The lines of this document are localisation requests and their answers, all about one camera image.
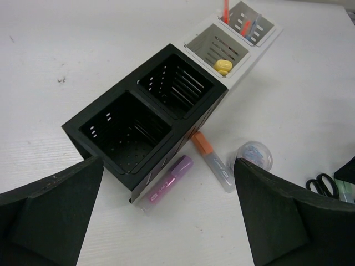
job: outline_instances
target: purple cap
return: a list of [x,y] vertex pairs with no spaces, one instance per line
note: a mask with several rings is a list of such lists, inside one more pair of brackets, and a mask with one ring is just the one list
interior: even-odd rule
[[175,178],[181,178],[188,172],[189,169],[191,169],[193,165],[193,160],[190,157],[184,155],[173,164],[173,166],[169,169],[169,172],[171,172]]

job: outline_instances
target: black container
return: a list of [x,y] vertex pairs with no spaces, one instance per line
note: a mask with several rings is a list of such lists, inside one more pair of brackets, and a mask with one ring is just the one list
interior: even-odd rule
[[83,158],[132,191],[131,202],[205,123],[227,88],[169,44],[63,125]]

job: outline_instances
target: orange cap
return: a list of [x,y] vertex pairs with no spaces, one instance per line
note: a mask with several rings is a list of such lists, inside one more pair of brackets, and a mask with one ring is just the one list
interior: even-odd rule
[[212,146],[209,144],[204,134],[202,134],[201,132],[199,131],[196,132],[192,136],[191,140],[193,141],[193,143],[195,144],[196,148],[198,149],[198,151],[201,153],[202,156],[205,156],[213,152]]

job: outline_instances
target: container lid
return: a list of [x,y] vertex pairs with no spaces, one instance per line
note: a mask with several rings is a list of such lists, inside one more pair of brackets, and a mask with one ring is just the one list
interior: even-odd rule
[[258,141],[249,141],[238,149],[237,158],[244,158],[258,167],[270,171],[272,155],[270,150]]

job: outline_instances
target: orange highlighter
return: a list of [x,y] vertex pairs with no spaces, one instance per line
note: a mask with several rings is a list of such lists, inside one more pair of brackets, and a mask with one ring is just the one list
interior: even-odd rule
[[204,134],[197,132],[191,138],[201,156],[204,158],[207,165],[220,181],[222,187],[227,193],[235,190],[234,176],[230,174],[228,168],[224,165],[218,155],[214,152],[212,146],[209,144]]

